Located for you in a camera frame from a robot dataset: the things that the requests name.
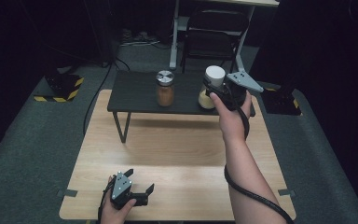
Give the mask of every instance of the jar lid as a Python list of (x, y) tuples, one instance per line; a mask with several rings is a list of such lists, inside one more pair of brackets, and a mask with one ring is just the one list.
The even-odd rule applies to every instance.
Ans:
[(173, 78), (173, 73), (165, 70), (159, 71), (156, 76), (158, 84), (161, 86), (171, 86), (173, 84)]
[(206, 68), (205, 76), (208, 77), (213, 86), (219, 87), (223, 84), (226, 71), (222, 67), (211, 65)]

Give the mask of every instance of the bottle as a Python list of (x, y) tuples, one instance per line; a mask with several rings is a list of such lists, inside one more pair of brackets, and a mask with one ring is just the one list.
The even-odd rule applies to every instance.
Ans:
[[(225, 70), (216, 65), (209, 66), (205, 70), (205, 77), (207, 77), (211, 81), (211, 84), (216, 88), (219, 88), (223, 84), (225, 76)], [(214, 108), (213, 101), (206, 95), (206, 87), (203, 84), (200, 90), (199, 104), (204, 109)]]
[(174, 75), (170, 71), (160, 71), (156, 76), (156, 96), (157, 102), (161, 106), (169, 106), (173, 103), (173, 78)]

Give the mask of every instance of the table leg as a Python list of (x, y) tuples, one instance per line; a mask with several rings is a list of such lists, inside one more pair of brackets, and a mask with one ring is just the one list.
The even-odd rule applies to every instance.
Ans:
[[(250, 26), (254, 11), (255, 11), (255, 6), (250, 6), (249, 11), (248, 11), (249, 26)], [(243, 34), (243, 36), (241, 38), (240, 46), (238, 47), (237, 56), (235, 58), (235, 61), (237, 62), (237, 67), (238, 67), (239, 72), (245, 71), (245, 68), (244, 68), (243, 63), (242, 63), (242, 58), (241, 58), (241, 50), (242, 50), (243, 42), (245, 41), (245, 38), (246, 38), (246, 34), (248, 33), (248, 30), (249, 30), (249, 27), (245, 31), (245, 34)]]
[(115, 119), (115, 123), (116, 123), (117, 130), (118, 130), (118, 135), (120, 136), (120, 140), (122, 143), (125, 143), (127, 140), (127, 132), (129, 130), (129, 125), (130, 125), (131, 112), (129, 112), (127, 114), (126, 127), (124, 128), (124, 134), (121, 131), (120, 122), (118, 121), (117, 112), (113, 112), (113, 118)]
[(173, 15), (173, 40), (171, 46), (170, 69), (176, 69), (176, 57), (178, 53), (177, 40), (178, 40), (178, 22), (179, 22), (179, 0), (176, 0), (175, 11)]

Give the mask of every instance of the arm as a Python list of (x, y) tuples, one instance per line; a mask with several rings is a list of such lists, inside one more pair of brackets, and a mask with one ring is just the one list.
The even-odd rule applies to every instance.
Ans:
[[(237, 111), (229, 111), (220, 98), (211, 93), (211, 99), (220, 115), (220, 128), (226, 146), (227, 170), (232, 180), (244, 189), (263, 196), (278, 204), (269, 184), (258, 169), (244, 136), (244, 127)], [(252, 95), (247, 92), (241, 107), (250, 117)], [(281, 215), (264, 204), (242, 195), (228, 187), (234, 218), (237, 223), (285, 223)]]

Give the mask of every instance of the black table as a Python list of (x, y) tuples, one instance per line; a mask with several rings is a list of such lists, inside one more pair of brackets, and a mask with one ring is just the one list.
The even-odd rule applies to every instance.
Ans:
[[(174, 100), (167, 107), (160, 106), (156, 96), (158, 72), (141, 73), (118, 71), (107, 111), (113, 113), (122, 143), (126, 142), (131, 113), (218, 115), (215, 109), (199, 105), (199, 94), (204, 74), (175, 74)], [(117, 112), (127, 112), (124, 133), (121, 131)], [(252, 107), (251, 116), (255, 115)]]

